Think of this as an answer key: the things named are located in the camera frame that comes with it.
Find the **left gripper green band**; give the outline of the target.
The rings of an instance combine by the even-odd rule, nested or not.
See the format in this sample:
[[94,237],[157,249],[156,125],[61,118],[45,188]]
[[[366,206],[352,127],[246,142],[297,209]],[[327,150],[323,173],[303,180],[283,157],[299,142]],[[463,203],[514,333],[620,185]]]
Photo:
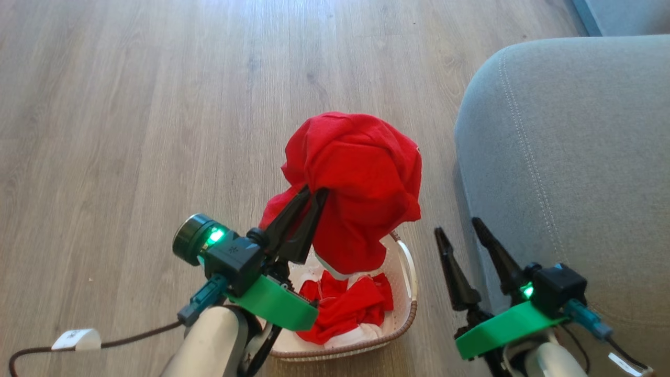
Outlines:
[[228,291],[228,300],[283,329],[311,329],[319,310],[293,291],[287,261],[306,262],[328,195],[327,188],[312,193],[304,186],[265,229],[249,230],[253,243],[266,253],[276,253],[281,261],[272,265],[268,274],[261,274],[243,294]]

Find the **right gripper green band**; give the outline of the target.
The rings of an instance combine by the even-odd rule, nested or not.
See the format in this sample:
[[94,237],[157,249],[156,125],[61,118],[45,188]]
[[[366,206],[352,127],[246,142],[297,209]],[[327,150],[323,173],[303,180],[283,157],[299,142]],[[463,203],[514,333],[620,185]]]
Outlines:
[[471,287],[454,256],[454,247],[442,227],[434,229],[443,276],[454,311],[466,312],[466,325],[454,335],[462,360],[483,359],[493,376],[550,376],[551,362],[570,364],[570,353],[557,340],[555,329],[566,317],[551,319],[527,301],[527,280],[521,267],[479,217],[472,218],[479,243],[488,251],[500,281],[501,293],[512,306],[493,315],[483,310],[479,292]]

